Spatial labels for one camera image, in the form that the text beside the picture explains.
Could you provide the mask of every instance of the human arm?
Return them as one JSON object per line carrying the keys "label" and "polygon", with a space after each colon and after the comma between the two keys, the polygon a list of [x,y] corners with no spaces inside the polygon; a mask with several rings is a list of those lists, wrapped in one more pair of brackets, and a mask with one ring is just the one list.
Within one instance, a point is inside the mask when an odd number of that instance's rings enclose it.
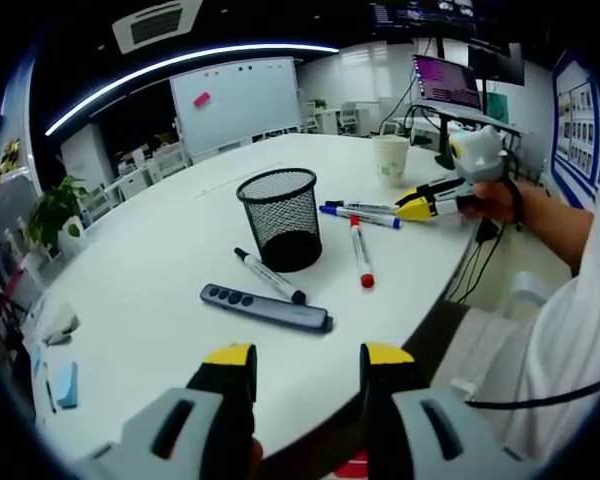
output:
{"label": "human arm", "polygon": [[[589,237],[593,214],[569,207],[547,196],[541,189],[517,182],[522,197],[522,224],[571,268],[579,268]],[[479,183],[474,187],[479,202],[465,210],[468,216],[513,220],[513,199],[501,182]]]}

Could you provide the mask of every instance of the red magnet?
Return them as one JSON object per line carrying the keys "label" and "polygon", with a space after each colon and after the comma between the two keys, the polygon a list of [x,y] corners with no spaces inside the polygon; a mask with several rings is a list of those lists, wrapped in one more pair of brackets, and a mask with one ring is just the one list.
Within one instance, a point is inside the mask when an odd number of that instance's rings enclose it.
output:
{"label": "red magnet", "polygon": [[204,105],[205,103],[207,103],[210,98],[211,98],[211,95],[209,95],[207,92],[204,92],[202,95],[200,95],[198,98],[196,98],[193,101],[193,105],[196,108],[200,108],[202,105]]}

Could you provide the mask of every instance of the human hand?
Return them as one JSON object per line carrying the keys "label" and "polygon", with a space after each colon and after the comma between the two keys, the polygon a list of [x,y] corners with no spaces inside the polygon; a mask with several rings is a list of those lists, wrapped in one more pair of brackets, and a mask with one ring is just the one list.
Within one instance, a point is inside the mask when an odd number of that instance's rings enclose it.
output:
{"label": "human hand", "polygon": [[462,213],[467,217],[488,217],[497,222],[513,220],[513,198],[504,183],[477,183],[473,186],[473,193],[478,200],[462,209]]}

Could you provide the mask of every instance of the led light strip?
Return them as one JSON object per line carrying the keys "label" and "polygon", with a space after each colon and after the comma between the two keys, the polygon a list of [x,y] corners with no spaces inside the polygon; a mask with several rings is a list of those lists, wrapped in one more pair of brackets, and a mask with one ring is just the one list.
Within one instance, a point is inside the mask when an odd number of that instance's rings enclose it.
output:
{"label": "led light strip", "polygon": [[302,44],[294,44],[294,43],[260,43],[254,45],[234,45],[231,47],[219,47],[212,48],[209,50],[202,50],[200,52],[192,52],[187,53],[185,55],[179,55],[177,57],[170,58],[168,60],[163,60],[162,62],[154,63],[153,65],[149,65],[148,67],[137,70],[133,73],[125,75],[122,78],[119,78],[113,83],[110,83],[106,87],[101,88],[95,93],[92,93],[87,98],[83,99],[80,103],[74,106],[71,110],[65,113],[62,117],[55,121],[49,130],[45,132],[45,135],[48,137],[53,132],[55,132],[58,128],[60,128],[67,120],[73,117],[80,110],[85,108],[87,105],[95,102],[97,99],[102,97],[103,95],[109,93],[114,88],[119,87],[120,85],[127,83],[134,78],[138,78],[146,73],[153,72],[163,67],[168,67],[169,65],[174,65],[176,63],[185,62],[187,60],[192,60],[194,58],[207,57],[209,55],[218,55],[221,53],[231,53],[231,52],[242,52],[248,50],[267,50],[267,49],[277,49],[277,50],[312,50],[316,52],[325,52],[325,53],[338,53],[339,50],[337,48],[329,48],[329,47],[319,47],[316,45],[302,45]]}

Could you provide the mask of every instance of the monitor screen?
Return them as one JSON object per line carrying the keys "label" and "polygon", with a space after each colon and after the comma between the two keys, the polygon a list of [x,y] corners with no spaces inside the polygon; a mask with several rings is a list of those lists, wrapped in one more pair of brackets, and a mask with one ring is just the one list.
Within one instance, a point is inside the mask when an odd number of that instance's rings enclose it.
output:
{"label": "monitor screen", "polygon": [[422,55],[414,55],[413,63],[422,98],[480,110],[480,94],[470,68]]}
{"label": "monitor screen", "polygon": [[469,66],[476,78],[513,83],[524,87],[524,60],[519,43],[509,45],[509,54],[469,45]]}
{"label": "monitor screen", "polygon": [[471,0],[376,0],[369,5],[376,28],[404,29],[426,23],[467,28],[474,24]]}

